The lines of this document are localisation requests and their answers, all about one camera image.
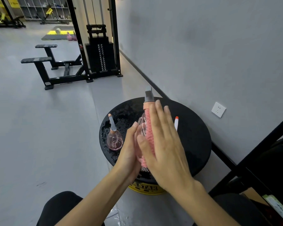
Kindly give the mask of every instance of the white marker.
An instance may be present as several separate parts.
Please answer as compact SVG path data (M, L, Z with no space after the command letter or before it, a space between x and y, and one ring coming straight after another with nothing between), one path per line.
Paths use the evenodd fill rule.
M177 131L177 128L178 128L178 117L175 117L174 126L175 126L175 129Z

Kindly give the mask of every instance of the white wall socket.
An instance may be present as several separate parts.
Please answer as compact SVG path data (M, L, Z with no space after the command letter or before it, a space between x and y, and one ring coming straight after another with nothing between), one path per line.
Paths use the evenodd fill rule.
M218 102L215 102L215 105L214 105L214 107L212 109L212 112L214 114L216 114L216 116L221 118L225 110L226 110L226 107L222 106Z

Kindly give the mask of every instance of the gym machine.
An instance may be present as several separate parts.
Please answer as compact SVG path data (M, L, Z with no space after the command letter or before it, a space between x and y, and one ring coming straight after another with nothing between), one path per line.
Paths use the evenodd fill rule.
M80 56L73 61L56 62L51 48L57 45L37 45L36 48L45 49L47 57L23 59L21 63L35 64L45 90L53 89L56 84L81 80L90 83L102 77L122 77L115 0L67 0L67 3ZM64 76L49 78L43 62L50 62L52 70L65 67ZM70 75L70 67L76 65L81 66L79 71Z
M24 18L24 16L16 17L8 0L1 0L1 2L10 19L8 19L4 13L0 13L0 27L26 28L20 20L21 18Z

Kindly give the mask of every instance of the hand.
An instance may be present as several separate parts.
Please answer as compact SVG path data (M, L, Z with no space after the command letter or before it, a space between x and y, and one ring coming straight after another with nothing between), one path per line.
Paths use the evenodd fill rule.
M127 130L124 145L114 166L120 169L121 173L126 177L128 185L136 179L141 169L141 164L136 158L134 148L134 134L137 127L138 123L134 122L132 127Z
M157 100L150 106L150 118L156 158L145 137L138 135L137 141L158 184L174 195L179 188L185 189L193 181L185 152L168 106L163 111L160 101Z

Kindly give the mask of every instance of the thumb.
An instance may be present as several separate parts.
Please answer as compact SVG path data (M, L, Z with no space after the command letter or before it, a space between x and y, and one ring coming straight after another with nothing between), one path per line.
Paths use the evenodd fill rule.
M138 127L138 123L135 121L133 125L127 129L126 139L127 137L133 137Z
M141 152L142 152L144 158L146 159L147 165L151 167L156 162L156 158L154 157L154 155L151 151L151 147L149 145L149 142L142 135L137 136L137 142L139 144L139 147L141 149Z

